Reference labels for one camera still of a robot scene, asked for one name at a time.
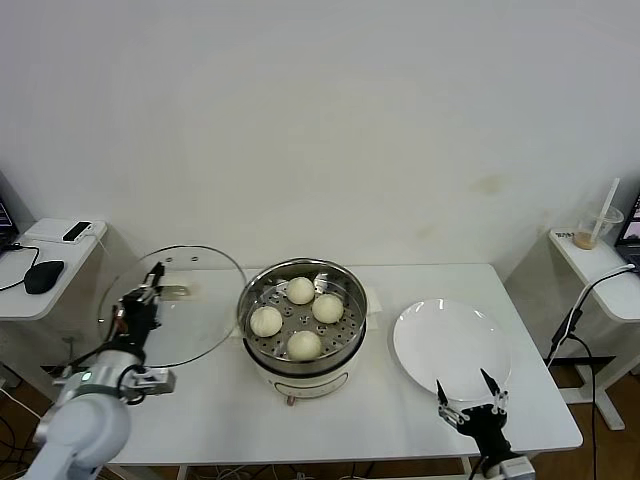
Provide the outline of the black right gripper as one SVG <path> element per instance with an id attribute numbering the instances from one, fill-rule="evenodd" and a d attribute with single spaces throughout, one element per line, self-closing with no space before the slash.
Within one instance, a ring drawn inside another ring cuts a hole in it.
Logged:
<path id="1" fill-rule="evenodd" d="M 507 458 L 513 454 L 511 444 L 503 435 L 503 427 L 507 422 L 508 392 L 502 389 L 486 370 L 481 368 L 480 372 L 493 397 L 493 402 L 460 411 L 449 404 L 440 381 L 436 380 L 438 414 L 450 426 L 458 426 L 460 434 L 471 437 L 482 456 Z"/>

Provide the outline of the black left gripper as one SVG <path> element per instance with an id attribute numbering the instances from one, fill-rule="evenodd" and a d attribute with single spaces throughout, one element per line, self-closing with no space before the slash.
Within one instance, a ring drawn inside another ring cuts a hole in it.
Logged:
<path id="1" fill-rule="evenodd" d="M 163 262 L 157 262 L 147 273 L 147 286 L 125 294 L 118 304 L 115 344 L 118 349 L 135 356 L 145 356 L 144 346 L 157 321 L 160 281 L 165 274 Z"/>

